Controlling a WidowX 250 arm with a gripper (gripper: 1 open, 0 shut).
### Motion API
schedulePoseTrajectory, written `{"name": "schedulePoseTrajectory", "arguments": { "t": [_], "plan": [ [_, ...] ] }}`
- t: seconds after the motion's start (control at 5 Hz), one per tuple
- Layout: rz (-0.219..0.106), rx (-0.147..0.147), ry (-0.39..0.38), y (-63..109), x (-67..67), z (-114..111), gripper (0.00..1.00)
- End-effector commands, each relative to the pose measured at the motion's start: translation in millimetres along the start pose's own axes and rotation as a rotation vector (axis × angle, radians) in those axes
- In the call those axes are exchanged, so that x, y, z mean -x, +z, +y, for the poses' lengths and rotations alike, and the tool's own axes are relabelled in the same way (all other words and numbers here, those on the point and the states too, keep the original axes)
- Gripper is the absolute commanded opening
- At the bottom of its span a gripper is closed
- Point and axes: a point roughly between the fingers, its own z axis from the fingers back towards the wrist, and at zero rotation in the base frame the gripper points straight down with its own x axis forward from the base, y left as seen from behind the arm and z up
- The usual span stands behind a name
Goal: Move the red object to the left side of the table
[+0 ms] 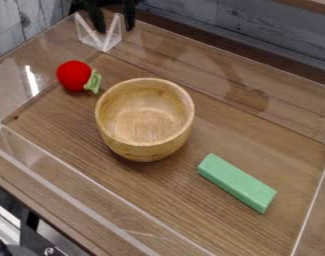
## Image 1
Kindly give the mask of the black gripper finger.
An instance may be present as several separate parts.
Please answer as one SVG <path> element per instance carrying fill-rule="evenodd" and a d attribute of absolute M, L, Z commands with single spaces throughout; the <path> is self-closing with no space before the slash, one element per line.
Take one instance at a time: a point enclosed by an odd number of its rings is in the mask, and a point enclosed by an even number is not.
<path fill-rule="evenodd" d="M 102 10 L 98 6 L 98 0 L 86 0 L 86 9 L 94 28 L 99 33 L 106 32 L 106 21 Z"/>
<path fill-rule="evenodd" d="M 135 26 L 135 0 L 123 0 L 123 15 L 126 30 L 131 31 Z"/>

